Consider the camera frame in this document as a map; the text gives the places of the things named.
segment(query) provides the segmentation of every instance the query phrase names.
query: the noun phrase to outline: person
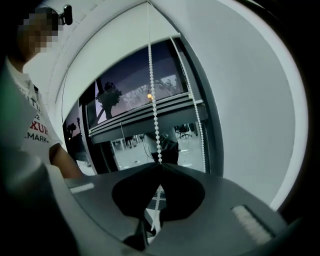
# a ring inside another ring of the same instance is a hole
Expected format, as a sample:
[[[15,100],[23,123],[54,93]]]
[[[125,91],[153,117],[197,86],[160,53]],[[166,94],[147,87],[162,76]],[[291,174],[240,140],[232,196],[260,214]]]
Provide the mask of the person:
[[[165,131],[159,130],[159,136],[164,136],[164,141],[160,143],[161,146],[161,159],[163,163],[168,164],[178,164],[179,159],[179,144],[176,137],[175,129],[169,129]],[[148,132],[145,134],[145,141],[149,145],[149,151],[152,155],[153,160],[157,163],[158,158],[158,148],[157,139],[154,132]]]
[[[40,157],[45,164],[58,167],[64,178],[79,178],[83,174],[61,147],[62,142],[50,122],[39,90],[33,85],[29,75],[23,73],[25,64],[45,49],[61,28],[62,23],[56,11],[49,7],[35,9],[23,20],[23,24],[17,27],[5,64],[20,92],[36,109],[36,115],[20,149]]]

